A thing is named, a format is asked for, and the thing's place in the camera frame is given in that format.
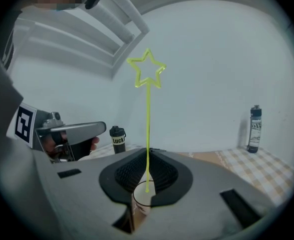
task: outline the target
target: bottle cap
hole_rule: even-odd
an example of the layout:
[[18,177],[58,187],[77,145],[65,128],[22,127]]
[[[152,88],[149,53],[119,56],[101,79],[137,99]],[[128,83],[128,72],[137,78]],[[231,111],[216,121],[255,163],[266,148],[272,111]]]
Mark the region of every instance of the bottle cap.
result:
[[255,105],[254,107],[251,108],[250,114],[252,117],[260,117],[261,116],[261,108],[259,105]]
[[125,135],[125,130],[123,128],[119,128],[118,126],[112,126],[109,130],[111,137],[119,137]]

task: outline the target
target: bottle label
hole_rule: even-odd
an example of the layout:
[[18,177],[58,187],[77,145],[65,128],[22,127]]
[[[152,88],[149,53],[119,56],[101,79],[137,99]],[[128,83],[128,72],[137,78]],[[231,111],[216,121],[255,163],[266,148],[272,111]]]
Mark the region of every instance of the bottle label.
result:
[[251,124],[251,135],[249,140],[249,145],[251,147],[259,147],[260,141],[260,132],[261,132],[261,122]]
[[113,145],[122,145],[125,142],[125,136],[111,137]]

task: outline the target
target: water bottle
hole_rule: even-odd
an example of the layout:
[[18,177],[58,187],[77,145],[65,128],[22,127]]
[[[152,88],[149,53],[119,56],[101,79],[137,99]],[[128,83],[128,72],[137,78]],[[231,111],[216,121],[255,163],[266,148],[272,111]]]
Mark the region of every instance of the water bottle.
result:
[[247,150],[256,153],[259,147],[261,134],[261,108],[255,105],[250,110],[250,134]]
[[119,128],[118,126],[112,126],[112,128],[109,130],[109,133],[115,154],[126,151],[125,130],[123,128]]

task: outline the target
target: black slot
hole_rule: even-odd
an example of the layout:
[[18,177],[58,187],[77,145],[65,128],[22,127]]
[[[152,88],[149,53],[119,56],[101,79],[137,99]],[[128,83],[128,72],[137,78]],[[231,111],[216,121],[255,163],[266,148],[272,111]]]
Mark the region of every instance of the black slot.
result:
[[80,173],[81,171],[79,169],[71,169],[71,170],[58,172],[58,176],[62,179],[62,178],[66,178],[66,177],[73,176]]
[[261,216],[234,189],[221,192],[220,195],[243,229],[261,219]]

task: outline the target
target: black bottle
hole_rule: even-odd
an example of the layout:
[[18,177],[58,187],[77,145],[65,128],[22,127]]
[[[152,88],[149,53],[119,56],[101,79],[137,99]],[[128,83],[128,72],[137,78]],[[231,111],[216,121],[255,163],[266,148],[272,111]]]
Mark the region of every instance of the black bottle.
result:
[[119,128],[118,126],[112,126],[112,128],[109,130],[109,133],[115,154],[126,151],[125,130],[123,128]]

